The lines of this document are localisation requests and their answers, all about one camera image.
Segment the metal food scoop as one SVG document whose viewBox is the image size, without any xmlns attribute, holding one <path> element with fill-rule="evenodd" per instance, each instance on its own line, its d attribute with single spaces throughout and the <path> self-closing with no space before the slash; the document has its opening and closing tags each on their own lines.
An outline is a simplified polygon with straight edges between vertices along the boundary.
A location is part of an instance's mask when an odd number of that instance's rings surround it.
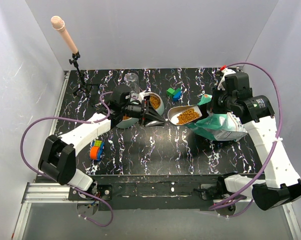
<svg viewBox="0 0 301 240">
<path fill-rule="evenodd" d="M 203 113 L 198 105 L 177 106 L 171 108 L 164 119 L 165 124 L 174 126 L 189 124 L 203 117 Z"/>
</svg>

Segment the green pet food bag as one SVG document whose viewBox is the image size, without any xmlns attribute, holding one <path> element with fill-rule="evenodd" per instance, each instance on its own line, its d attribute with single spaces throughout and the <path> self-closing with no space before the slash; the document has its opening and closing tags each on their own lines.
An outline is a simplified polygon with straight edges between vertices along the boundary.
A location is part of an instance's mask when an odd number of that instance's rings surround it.
<svg viewBox="0 0 301 240">
<path fill-rule="evenodd" d="M 195 134 L 211 141 L 238 141 L 248 134 L 240 119 L 226 114 L 203 113 L 203 118 L 185 125 Z"/>
</svg>

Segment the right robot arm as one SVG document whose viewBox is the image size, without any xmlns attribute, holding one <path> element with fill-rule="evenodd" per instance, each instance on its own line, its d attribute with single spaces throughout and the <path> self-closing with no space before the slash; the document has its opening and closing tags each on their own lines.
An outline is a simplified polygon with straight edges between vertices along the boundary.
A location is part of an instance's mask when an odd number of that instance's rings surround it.
<svg viewBox="0 0 301 240">
<path fill-rule="evenodd" d="M 253 141 L 262 163 L 261 172 L 248 178 L 236 173 L 220 176 L 216 192 L 223 199 L 239 195 L 251 198 L 263 211 L 301 198 L 301 177 L 292 166 L 281 139 L 275 112 L 264 95 L 253 96 L 249 76 L 244 72 L 224 73 L 212 92 L 211 113 L 233 113 Z"/>
</svg>

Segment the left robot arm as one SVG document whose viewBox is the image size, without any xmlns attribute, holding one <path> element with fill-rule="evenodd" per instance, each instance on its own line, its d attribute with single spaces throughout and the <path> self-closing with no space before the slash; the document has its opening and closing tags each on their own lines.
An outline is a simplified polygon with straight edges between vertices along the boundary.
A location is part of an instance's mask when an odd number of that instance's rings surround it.
<svg viewBox="0 0 301 240">
<path fill-rule="evenodd" d="M 77 168 L 76 157 L 80 151 L 118 125 L 124 116 L 135 118 L 144 127 L 163 126 L 166 120 L 152 107 L 150 95 L 131 103 L 131 89 L 118 85 L 106 105 L 88 120 L 61 136 L 50 135 L 44 143 L 38 168 L 60 185 L 78 188 L 80 195 L 92 200 L 97 194 L 93 179 Z"/>
</svg>

